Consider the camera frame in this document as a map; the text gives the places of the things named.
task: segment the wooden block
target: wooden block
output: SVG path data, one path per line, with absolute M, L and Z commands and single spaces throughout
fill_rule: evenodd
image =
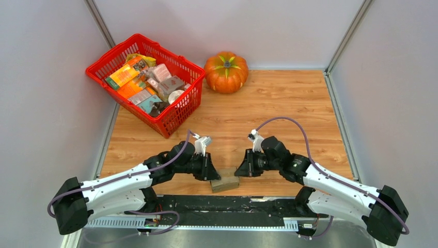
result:
M 219 169 L 217 173 L 221 176 L 220 180 L 211 180 L 211 191 L 213 193 L 226 190 L 237 189 L 239 187 L 239 177 L 234 175 L 236 168 Z

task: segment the red plastic shopping basket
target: red plastic shopping basket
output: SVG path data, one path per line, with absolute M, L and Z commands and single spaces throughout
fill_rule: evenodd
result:
M 156 118 L 146 114 L 139 107 L 119 95 L 105 82 L 105 78 L 119 69 L 125 63 L 126 56 L 132 53 L 140 53 L 157 59 L 157 65 L 164 63 L 172 75 L 178 76 L 185 84 L 191 84 L 177 101 L 167 107 Z M 125 42 L 109 50 L 97 62 L 88 67 L 85 72 L 120 105 L 165 138 L 169 138 L 201 104 L 202 79 L 205 77 L 204 70 L 186 60 L 183 56 L 171 53 L 162 48 L 158 42 L 154 42 L 140 34 L 131 36 Z

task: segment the pumpkin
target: pumpkin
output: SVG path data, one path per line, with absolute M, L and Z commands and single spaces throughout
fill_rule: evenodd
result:
M 204 70 L 210 88 L 224 94 L 230 94 L 242 88 L 249 74 L 246 60 L 232 52 L 220 52 L 210 57 Z

